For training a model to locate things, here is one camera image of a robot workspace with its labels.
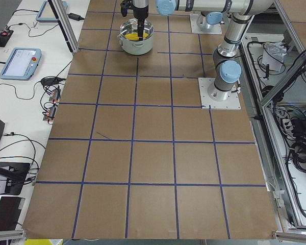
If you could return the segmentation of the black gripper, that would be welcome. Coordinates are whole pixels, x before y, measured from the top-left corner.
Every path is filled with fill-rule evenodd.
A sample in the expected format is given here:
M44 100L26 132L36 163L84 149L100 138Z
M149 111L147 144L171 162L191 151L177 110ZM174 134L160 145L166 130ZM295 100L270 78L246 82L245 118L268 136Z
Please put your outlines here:
M144 34L145 19L148 17L148 6L139 8L133 5L133 15L137 19L138 40L142 41Z

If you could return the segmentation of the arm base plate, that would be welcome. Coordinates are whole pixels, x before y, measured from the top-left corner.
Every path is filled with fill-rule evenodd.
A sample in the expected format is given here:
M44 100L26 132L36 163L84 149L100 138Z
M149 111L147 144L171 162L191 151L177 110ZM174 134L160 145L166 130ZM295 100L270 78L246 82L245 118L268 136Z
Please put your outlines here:
M190 14L191 32L194 34L221 35L220 23L223 20L221 12L200 12Z
M214 110L241 110L236 86L230 91L220 91L215 87L214 78L198 78L201 107Z

